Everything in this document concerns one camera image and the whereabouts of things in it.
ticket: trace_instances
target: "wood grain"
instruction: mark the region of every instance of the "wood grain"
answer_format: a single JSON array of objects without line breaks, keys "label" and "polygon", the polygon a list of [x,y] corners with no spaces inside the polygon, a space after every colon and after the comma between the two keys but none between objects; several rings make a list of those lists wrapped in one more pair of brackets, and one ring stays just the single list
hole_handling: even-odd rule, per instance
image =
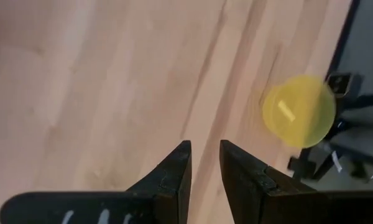
[{"label": "wood grain", "polygon": [[286,172],[268,89],[325,76],[350,0],[0,0],[0,205],[30,190],[124,190],[181,139],[189,223],[232,223],[229,139]]}]

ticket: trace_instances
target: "wooden floor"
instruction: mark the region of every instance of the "wooden floor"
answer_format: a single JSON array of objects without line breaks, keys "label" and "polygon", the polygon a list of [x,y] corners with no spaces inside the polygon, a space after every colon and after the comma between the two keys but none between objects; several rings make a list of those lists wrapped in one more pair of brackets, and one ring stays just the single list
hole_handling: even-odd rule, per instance
[{"label": "wooden floor", "polygon": [[285,170],[262,99],[324,76],[350,0],[0,0],[0,205],[30,190],[124,190],[181,139],[190,223],[232,223],[218,146]]}]

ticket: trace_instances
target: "hardwood plank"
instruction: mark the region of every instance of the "hardwood plank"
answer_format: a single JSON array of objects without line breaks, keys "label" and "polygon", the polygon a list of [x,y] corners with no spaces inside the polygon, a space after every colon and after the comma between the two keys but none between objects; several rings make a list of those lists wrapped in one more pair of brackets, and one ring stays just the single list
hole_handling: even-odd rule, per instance
[{"label": "hardwood plank", "polygon": [[219,140],[286,172],[268,89],[324,76],[350,0],[0,0],[0,205],[30,190],[124,190],[181,139],[190,223],[229,223]]}]

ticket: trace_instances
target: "yellow ball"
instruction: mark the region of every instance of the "yellow ball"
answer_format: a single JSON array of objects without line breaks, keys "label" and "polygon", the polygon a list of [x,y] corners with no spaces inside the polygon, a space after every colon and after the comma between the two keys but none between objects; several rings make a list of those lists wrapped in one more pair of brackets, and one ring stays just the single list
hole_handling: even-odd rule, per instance
[{"label": "yellow ball", "polygon": [[300,75],[275,86],[265,98],[265,125],[287,145],[310,147],[329,132],[336,103],[329,86],[318,77]]}]

